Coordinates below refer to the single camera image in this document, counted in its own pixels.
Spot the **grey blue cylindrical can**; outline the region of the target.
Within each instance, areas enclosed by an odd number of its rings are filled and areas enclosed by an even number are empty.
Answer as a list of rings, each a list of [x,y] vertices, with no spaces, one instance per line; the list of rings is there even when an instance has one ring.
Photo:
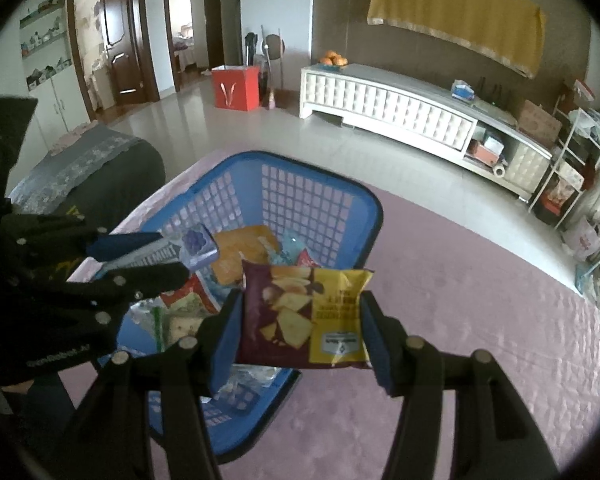
[[[118,269],[179,262],[190,272],[195,272],[210,266],[219,259],[219,255],[219,247],[208,229],[202,224],[194,224],[106,262],[100,270],[106,273]]]

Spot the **dark brown wooden door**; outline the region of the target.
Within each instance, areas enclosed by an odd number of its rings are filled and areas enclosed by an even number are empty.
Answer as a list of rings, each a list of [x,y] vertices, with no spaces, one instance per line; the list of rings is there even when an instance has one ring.
[[[119,105],[143,103],[146,93],[135,49],[130,0],[99,0],[99,3],[114,99]]]

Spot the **red snack packet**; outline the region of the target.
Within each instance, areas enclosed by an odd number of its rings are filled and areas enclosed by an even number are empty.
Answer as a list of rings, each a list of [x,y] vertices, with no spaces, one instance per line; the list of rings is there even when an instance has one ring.
[[[306,249],[302,249],[298,255],[297,266],[303,266],[304,268],[320,268],[321,265],[313,258],[311,253]]]

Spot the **yellow hanging cloth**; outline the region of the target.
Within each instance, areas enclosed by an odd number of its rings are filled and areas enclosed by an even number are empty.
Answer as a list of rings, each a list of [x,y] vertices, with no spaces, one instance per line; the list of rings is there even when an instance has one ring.
[[[531,0],[370,0],[367,23],[452,42],[528,79],[545,44],[546,17]]]

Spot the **green snack packet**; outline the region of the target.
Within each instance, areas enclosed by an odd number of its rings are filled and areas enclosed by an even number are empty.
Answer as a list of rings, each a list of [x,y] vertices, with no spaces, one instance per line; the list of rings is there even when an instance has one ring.
[[[156,298],[137,301],[130,309],[131,320],[155,341],[158,352],[183,337],[195,337],[206,318],[221,310],[199,273],[194,273],[178,290]]]

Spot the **white metal shelf rack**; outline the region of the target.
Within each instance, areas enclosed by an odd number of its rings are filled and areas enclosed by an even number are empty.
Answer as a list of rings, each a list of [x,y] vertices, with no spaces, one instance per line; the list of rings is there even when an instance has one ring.
[[[560,129],[552,158],[532,195],[528,211],[557,230],[592,188],[600,169],[600,112],[594,91],[581,79],[562,85],[552,116]]]

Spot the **light blue snack packet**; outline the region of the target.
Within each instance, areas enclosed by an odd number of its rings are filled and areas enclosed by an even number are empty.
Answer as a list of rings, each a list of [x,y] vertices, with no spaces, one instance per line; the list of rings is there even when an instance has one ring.
[[[302,252],[309,255],[309,247],[293,230],[285,230],[278,248],[268,252],[268,262],[276,266],[295,266]]]

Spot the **blue plastic basket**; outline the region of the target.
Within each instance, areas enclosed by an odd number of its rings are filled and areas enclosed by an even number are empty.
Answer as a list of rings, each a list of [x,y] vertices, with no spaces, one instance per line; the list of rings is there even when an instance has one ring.
[[[320,266],[360,268],[384,212],[368,188],[338,174],[268,152],[201,160],[130,212],[120,232],[180,234],[196,224],[212,235],[257,226],[268,262],[293,264],[308,254]],[[202,401],[219,463],[246,454],[301,378],[300,370],[238,365],[230,381]]]

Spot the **red gift bag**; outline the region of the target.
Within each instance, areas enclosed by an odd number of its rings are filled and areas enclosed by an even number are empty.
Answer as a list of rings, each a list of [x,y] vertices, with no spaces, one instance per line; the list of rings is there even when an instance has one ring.
[[[215,106],[250,112],[260,106],[257,66],[221,65],[211,71]]]

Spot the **pink white shopping bag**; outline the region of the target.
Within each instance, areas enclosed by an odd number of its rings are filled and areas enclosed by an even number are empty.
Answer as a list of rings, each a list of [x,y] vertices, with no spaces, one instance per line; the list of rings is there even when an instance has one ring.
[[[596,226],[581,217],[562,233],[562,241],[572,253],[573,259],[585,261],[600,250],[600,233]]]

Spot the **pink quilted table cloth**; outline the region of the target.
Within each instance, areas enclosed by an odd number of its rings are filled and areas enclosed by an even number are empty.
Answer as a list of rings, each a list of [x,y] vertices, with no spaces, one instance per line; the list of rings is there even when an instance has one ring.
[[[132,358],[113,351],[73,419],[79,447],[99,454],[87,479],[149,479],[148,396],[162,402],[162,435],[171,476],[215,479],[200,400],[215,393],[234,363],[281,368],[367,365],[402,410],[384,475],[429,479],[441,434],[443,395],[456,395],[451,474],[455,479],[591,479],[600,473],[600,429],[559,469],[514,385],[494,356],[439,351],[382,313],[367,289],[363,263],[382,222],[366,188],[336,174],[265,152],[224,159],[207,174],[244,208],[262,194],[260,180],[326,184],[338,205],[351,205],[355,228],[333,268],[248,263],[242,288],[195,336],[161,353]]]

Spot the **purple yellow chips bag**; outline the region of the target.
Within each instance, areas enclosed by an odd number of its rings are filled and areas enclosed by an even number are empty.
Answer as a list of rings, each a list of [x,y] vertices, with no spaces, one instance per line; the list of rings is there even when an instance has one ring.
[[[279,368],[368,367],[361,295],[364,269],[246,262],[240,364]]]

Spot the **pile of oranges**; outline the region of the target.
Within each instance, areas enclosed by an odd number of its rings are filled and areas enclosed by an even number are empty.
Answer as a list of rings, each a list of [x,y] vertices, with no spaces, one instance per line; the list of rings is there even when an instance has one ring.
[[[337,68],[343,68],[349,64],[347,58],[332,50],[326,51],[318,62],[321,66],[332,66]]]

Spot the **blue tissue pack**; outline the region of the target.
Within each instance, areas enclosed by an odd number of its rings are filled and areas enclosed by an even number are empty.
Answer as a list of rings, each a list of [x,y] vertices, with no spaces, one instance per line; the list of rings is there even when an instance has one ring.
[[[455,79],[451,87],[451,96],[463,102],[471,103],[475,101],[476,92],[466,81]]]

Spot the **white tufted TV cabinet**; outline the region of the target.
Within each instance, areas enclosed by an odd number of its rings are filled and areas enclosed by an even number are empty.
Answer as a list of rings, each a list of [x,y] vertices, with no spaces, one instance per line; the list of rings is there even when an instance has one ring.
[[[530,136],[449,90],[366,65],[301,70],[299,117],[314,112],[418,148],[484,177],[525,202],[550,166]]]

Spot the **brown cardboard box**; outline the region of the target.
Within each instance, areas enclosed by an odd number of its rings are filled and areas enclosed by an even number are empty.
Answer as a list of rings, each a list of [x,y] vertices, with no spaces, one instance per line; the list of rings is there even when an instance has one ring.
[[[518,128],[544,148],[551,148],[562,130],[559,119],[529,100],[524,100],[518,106],[516,118]]]

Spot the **orange snack packet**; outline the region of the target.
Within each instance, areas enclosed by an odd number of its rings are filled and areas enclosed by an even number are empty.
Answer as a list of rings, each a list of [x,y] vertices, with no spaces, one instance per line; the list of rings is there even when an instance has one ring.
[[[268,252],[278,248],[278,240],[268,226],[244,226],[216,233],[214,241],[219,258],[211,265],[220,285],[226,286],[242,278],[242,263],[268,263]]]

